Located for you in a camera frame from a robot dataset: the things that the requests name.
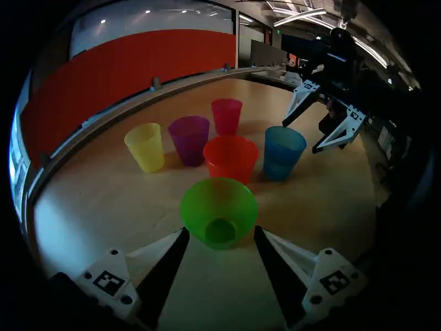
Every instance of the green plastic cup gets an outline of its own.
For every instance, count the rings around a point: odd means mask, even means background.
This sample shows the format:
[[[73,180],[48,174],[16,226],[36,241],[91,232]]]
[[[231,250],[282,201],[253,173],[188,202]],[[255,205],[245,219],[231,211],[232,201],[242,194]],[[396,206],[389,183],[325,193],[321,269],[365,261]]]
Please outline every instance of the green plastic cup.
[[[181,202],[185,227],[213,249],[227,249],[252,229],[257,202],[242,183],[230,178],[209,178],[193,185]]]

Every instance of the ceiling light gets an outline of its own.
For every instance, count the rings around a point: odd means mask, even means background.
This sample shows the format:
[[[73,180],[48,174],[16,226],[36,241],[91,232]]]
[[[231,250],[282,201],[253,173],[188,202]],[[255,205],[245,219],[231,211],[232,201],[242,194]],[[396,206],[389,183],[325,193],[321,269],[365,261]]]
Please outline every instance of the ceiling light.
[[[277,12],[277,13],[288,14],[288,15],[298,15],[299,14],[299,13],[294,12],[292,10],[287,10],[287,9],[277,8],[277,7],[274,7],[273,11]],[[319,24],[319,25],[324,26],[325,28],[328,28],[328,29],[331,29],[331,30],[333,28],[335,28],[335,26],[333,26],[332,24],[329,24],[329,23],[327,23],[325,21],[322,21],[321,19],[318,19],[316,17],[300,17],[299,19],[303,19],[303,20],[306,20],[306,21],[309,21],[309,22],[312,22],[312,23],[315,23],[315,24]],[[379,62],[384,68],[387,68],[388,63],[386,62],[386,60],[383,59],[372,47],[366,45],[364,42],[360,41],[358,38],[356,38],[354,36],[353,36],[353,38],[354,38],[354,41],[355,41],[355,43],[356,43],[356,45],[358,47],[360,47],[361,49],[366,51],[369,55],[371,55],[371,57],[373,57],[375,60],[377,60],[377,62]]]
[[[387,68],[388,63],[386,62],[386,60],[383,59],[381,55],[379,55],[372,47],[366,45],[364,42],[360,41],[358,38],[355,38],[354,36],[353,38],[358,47],[364,49],[369,55],[371,55],[371,57],[376,59],[384,68]]]
[[[302,13],[298,13],[296,15],[292,15],[290,17],[286,17],[284,19],[281,19],[278,22],[274,23],[274,26],[279,26],[288,22],[292,22],[296,19],[300,19],[300,18],[305,18],[305,17],[310,17],[310,16],[317,16],[317,15],[324,15],[326,14],[326,10],[324,10],[323,8],[318,8],[318,9],[313,9],[313,10],[309,10],[307,12],[302,12]]]
[[[244,20],[246,20],[246,21],[248,21],[248,22],[254,22],[252,19],[250,19],[250,18],[248,18],[248,17],[246,17],[246,16],[239,15],[239,17],[240,17],[240,18],[243,18]]]
[[[306,17],[306,18],[304,18],[304,20],[313,22],[315,24],[319,24],[319,25],[324,26],[325,28],[328,28],[328,29],[331,29],[331,30],[333,28],[335,28],[335,26],[333,26],[332,24],[329,24],[329,23],[327,23],[325,21],[322,21],[321,19],[318,19],[317,17]]]
[[[277,7],[273,7],[273,8],[272,8],[272,11],[273,11],[273,12],[276,12],[276,13],[282,13],[282,14],[288,14],[288,15],[297,15],[297,14],[300,14],[300,13],[295,12],[295,11],[293,11],[293,10],[283,9],[283,8],[277,8]]]

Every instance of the orange plastic cup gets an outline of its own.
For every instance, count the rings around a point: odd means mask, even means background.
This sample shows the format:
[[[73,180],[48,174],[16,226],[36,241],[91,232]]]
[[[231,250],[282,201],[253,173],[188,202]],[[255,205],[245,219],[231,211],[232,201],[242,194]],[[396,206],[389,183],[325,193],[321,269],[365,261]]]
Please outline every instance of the orange plastic cup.
[[[246,185],[259,157],[259,149],[240,136],[219,136],[203,149],[210,177],[233,178]]]

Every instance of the red wall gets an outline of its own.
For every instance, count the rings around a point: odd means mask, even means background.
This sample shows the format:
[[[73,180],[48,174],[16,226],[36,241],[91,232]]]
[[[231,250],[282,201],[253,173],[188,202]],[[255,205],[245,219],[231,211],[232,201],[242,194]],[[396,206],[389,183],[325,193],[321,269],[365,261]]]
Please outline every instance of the red wall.
[[[20,121],[34,167],[101,110],[152,85],[235,64],[235,36],[162,30],[115,39],[79,54],[32,95]]]

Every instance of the translucent cup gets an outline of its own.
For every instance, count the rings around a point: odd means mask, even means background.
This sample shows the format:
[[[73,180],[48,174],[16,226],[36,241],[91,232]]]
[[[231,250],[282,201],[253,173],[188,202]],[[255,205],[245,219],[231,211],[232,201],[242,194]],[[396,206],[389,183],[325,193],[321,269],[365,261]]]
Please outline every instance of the translucent cup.
[[[219,136],[203,150],[210,177],[227,177],[248,184],[259,149],[241,136]]]
[[[242,102],[234,99],[219,99],[211,103],[211,109],[218,135],[235,135],[238,132]]]
[[[181,202],[185,227],[213,249],[227,249],[252,229],[257,202],[251,191],[229,178],[204,179]]]
[[[126,134],[124,143],[142,171],[151,173],[163,167],[161,127],[158,124],[147,123],[133,128]]]
[[[185,166],[197,167],[204,162],[203,148],[208,141],[210,122],[200,116],[187,116],[174,121],[169,132],[176,151]]]
[[[272,126],[265,131],[263,172],[272,180],[284,180],[306,148],[305,138],[288,127]]]

